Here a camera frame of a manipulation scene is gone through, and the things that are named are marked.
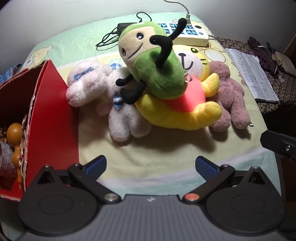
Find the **open handwritten notebook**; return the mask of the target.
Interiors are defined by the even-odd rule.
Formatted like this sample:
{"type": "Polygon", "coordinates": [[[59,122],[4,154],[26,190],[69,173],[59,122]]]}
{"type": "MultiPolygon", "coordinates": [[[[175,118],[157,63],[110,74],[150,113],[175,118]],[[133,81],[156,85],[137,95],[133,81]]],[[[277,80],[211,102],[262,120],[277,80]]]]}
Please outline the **open handwritten notebook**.
{"type": "Polygon", "coordinates": [[[254,99],[270,103],[279,102],[278,96],[261,68],[257,57],[235,49],[226,48],[225,50],[237,67],[254,99]]]}

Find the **patterned dark blanket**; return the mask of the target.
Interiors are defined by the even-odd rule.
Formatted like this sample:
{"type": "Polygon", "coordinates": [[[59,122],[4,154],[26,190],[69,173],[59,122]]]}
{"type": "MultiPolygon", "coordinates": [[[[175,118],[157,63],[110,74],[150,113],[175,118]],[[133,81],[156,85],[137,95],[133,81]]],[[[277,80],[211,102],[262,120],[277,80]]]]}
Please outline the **patterned dark blanket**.
{"type": "MultiPolygon", "coordinates": [[[[236,49],[240,52],[254,55],[254,51],[245,42],[218,37],[219,43],[223,48],[236,49]]],[[[287,73],[278,72],[278,75],[272,75],[264,71],[274,92],[276,93],[278,103],[257,102],[261,113],[269,113],[278,108],[287,108],[295,110],[295,77],[287,73]]]]}

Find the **white rabbit plush blue ears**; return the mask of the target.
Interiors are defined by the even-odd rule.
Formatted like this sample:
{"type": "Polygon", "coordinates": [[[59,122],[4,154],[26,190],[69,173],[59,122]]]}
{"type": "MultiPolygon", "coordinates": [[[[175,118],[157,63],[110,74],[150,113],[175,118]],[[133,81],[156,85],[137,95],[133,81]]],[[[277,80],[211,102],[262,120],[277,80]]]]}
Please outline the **white rabbit plush blue ears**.
{"type": "Polygon", "coordinates": [[[129,74],[126,67],[113,70],[108,64],[81,62],[70,70],[67,77],[67,101],[73,107],[83,106],[101,96],[112,101],[114,94],[120,90],[116,80],[129,74]]]}

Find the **white rabbit plush blue bow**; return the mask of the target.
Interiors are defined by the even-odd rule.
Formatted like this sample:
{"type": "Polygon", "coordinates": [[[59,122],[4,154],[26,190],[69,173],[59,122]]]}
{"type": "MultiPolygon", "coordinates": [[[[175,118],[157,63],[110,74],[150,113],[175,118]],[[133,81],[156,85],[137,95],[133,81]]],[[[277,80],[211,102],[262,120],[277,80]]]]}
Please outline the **white rabbit plush blue bow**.
{"type": "Polygon", "coordinates": [[[108,128],[112,139],[116,142],[126,142],[133,136],[141,138],[151,132],[152,125],[140,114],[135,105],[123,103],[115,108],[114,95],[107,91],[103,93],[96,112],[99,116],[108,116],[108,128]]]}

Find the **pink teddy bear plush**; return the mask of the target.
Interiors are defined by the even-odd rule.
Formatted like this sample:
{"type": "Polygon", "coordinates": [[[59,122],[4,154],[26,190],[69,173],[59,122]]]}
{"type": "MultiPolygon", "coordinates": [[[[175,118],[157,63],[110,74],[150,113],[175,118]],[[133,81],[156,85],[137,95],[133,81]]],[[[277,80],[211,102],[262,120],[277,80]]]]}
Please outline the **pink teddy bear plush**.
{"type": "Polygon", "coordinates": [[[211,125],[215,132],[224,132],[231,125],[239,130],[245,130],[250,124],[250,116],[244,101],[242,86],[231,78],[229,67],[220,61],[209,63],[211,73],[218,74],[220,87],[211,101],[220,105],[222,115],[218,121],[211,125]]]}

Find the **red cardboard box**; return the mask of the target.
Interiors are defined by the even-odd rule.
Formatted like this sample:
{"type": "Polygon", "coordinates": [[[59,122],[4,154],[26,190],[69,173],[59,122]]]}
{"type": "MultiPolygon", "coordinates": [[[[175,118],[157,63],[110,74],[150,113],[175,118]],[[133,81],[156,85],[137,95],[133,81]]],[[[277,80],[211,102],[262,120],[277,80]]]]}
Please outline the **red cardboard box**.
{"type": "Polygon", "coordinates": [[[66,90],[50,60],[1,85],[1,126],[27,119],[23,183],[16,177],[2,177],[1,198],[20,201],[45,165],[58,170],[79,161],[78,111],[68,104],[66,90]]]}

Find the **black power adapter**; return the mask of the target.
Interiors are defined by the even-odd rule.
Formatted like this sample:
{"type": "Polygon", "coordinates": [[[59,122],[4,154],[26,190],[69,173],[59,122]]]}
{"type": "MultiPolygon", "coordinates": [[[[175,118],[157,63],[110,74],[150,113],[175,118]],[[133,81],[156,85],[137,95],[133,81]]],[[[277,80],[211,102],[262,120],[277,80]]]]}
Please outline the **black power adapter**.
{"type": "Polygon", "coordinates": [[[117,35],[120,37],[121,33],[130,25],[132,25],[133,23],[119,23],[117,25],[117,29],[116,29],[116,33],[117,35]]]}

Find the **white blue power strip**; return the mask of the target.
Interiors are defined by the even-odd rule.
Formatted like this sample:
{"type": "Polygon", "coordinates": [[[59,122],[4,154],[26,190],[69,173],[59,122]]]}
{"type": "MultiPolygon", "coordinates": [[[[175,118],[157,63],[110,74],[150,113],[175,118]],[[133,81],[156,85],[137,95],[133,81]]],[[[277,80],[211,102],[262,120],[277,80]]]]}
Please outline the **white blue power strip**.
{"type": "MultiPolygon", "coordinates": [[[[177,27],[178,23],[158,23],[167,35],[170,35],[177,27]]],[[[174,45],[200,46],[206,47],[209,42],[209,35],[200,25],[186,25],[179,36],[173,40],[174,45]]]]}

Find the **dark striped cloth bundle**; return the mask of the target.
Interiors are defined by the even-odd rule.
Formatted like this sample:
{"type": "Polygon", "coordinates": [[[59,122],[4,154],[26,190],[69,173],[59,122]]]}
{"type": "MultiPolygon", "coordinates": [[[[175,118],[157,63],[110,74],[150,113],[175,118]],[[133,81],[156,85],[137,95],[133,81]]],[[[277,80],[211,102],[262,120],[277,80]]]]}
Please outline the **dark striped cloth bundle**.
{"type": "Polygon", "coordinates": [[[259,59],[259,64],[261,68],[265,71],[268,71],[272,75],[277,75],[278,65],[272,59],[269,50],[266,47],[262,46],[260,42],[257,41],[254,37],[249,37],[247,43],[255,56],[259,59]]]}

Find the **yellow tiger plush toy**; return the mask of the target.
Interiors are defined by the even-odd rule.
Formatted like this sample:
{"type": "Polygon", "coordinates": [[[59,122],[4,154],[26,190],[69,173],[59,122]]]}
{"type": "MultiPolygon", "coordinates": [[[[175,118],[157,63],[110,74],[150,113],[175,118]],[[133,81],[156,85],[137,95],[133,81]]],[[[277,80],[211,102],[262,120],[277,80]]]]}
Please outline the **yellow tiger plush toy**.
{"type": "Polygon", "coordinates": [[[174,45],[173,50],[186,71],[185,93],[177,99],[163,100],[146,92],[136,108],[151,124],[163,128],[194,131],[210,126],[222,116],[220,105],[211,99],[219,90],[220,77],[211,73],[201,49],[174,45]]]}

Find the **green bean plush toy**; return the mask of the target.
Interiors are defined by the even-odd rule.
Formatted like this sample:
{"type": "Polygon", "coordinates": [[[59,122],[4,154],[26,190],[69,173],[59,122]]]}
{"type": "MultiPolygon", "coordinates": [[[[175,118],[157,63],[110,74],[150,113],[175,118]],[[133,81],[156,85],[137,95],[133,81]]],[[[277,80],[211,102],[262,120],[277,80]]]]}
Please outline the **green bean plush toy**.
{"type": "Polygon", "coordinates": [[[118,79],[116,85],[121,87],[125,103],[136,103],[145,91],[165,100],[185,93],[186,72],[173,50],[173,41],[186,25],[186,19],[180,18],[170,35],[155,22],[134,23],[122,31],[118,49],[130,74],[118,79]]]}

